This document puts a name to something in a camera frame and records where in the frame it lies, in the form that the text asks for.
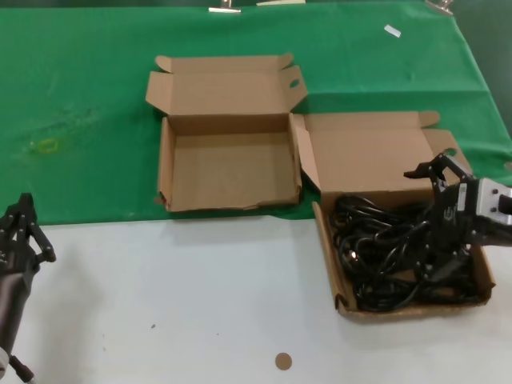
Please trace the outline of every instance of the open cardboard box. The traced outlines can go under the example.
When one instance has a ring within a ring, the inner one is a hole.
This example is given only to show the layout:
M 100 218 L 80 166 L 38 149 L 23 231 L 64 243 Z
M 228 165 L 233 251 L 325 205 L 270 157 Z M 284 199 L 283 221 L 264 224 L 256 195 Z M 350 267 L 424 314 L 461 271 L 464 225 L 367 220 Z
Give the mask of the open cardboard box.
M 468 306 L 408 306 L 375 314 L 358 309 L 352 285 L 332 246 L 329 214 L 341 194 L 360 194 L 382 206 L 398 206 L 433 197 L 430 180 L 411 180 L 403 173 L 415 170 L 447 149 L 469 169 L 449 131 L 429 128 L 437 112 L 387 112 L 294 115 L 293 129 L 303 171 L 320 189 L 314 203 L 334 305 L 341 315 L 387 318 L 448 313 Z M 457 179 L 447 174 L 448 182 Z M 472 248 L 480 306 L 490 299 L 494 279 L 484 249 Z
M 297 204 L 289 112 L 307 94 L 293 56 L 167 58 L 146 100 L 166 113 L 158 192 L 168 211 Z

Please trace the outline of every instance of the black cable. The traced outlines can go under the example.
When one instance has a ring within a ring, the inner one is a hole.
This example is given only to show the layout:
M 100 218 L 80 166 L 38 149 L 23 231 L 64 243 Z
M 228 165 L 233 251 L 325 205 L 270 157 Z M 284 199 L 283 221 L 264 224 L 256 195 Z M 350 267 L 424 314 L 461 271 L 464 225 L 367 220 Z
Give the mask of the black cable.
M 16 375 L 22 380 L 22 382 L 30 383 L 34 380 L 34 373 L 29 369 L 28 366 L 22 364 L 16 356 L 11 356 L 9 359 L 10 366 L 13 367 Z
M 431 205 L 387 210 L 370 200 L 341 196 L 330 216 L 334 247 L 361 310 L 387 312 L 412 303 L 464 304 L 478 300 L 466 244 L 440 251 L 431 244 Z M 436 272 L 464 258 L 448 276 Z

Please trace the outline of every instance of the white table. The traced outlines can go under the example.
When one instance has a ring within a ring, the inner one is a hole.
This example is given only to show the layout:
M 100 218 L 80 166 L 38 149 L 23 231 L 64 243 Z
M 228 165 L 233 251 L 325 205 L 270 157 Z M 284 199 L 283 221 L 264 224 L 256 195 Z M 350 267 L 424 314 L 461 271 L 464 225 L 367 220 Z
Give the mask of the white table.
M 510 383 L 512 254 L 490 303 L 357 324 L 334 310 L 314 221 L 238 218 L 44 229 L 14 353 L 39 384 Z M 277 353 L 293 359 L 288 371 Z M 2 384 L 20 383 L 9 370 Z

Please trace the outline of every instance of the robotic arm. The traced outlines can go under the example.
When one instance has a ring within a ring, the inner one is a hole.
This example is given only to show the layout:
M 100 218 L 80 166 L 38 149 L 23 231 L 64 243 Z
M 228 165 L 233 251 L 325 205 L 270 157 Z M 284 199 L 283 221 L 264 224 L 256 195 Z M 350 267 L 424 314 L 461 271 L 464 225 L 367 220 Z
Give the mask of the robotic arm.
M 41 253 L 32 249 L 30 238 Z M 42 262 L 54 261 L 54 249 L 38 225 L 32 195 L 22 194 L 0 217 L 0 379 L 9 363 L 24 382 L 33 378 L 11 353 L 32 280 Z
M 443 171 L 460 180 L 448 185 Z M 512 246 L 512 189 L 488 178 L 476 179 L 455 158 L 439 154 L 431 162 L 405 172 L 407 178 L 429 178 L 434 190 L 430 222 L 430 251 L 442 264 L 432 280 L 450 275 L 470 257 L 469 247 Z

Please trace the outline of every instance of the green tablecloth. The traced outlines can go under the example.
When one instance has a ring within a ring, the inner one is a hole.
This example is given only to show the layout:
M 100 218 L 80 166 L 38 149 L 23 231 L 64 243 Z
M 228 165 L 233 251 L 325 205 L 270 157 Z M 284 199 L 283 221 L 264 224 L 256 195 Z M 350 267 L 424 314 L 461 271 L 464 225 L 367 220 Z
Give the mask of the green tablecloth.
M 300 112 L 438 110 L 476 174 L 512 184 L 512 142 L 463 37 L 421 3 L 0 10 L 0 35 L 0 207 L 32 192 L 47 224 L 177 217 L 153 203 L 160 121 L 144 96 L 158 54 L 292 52 L 310 92 Z M 311 217 L 318 197 L 304 195 L 259 213 Z

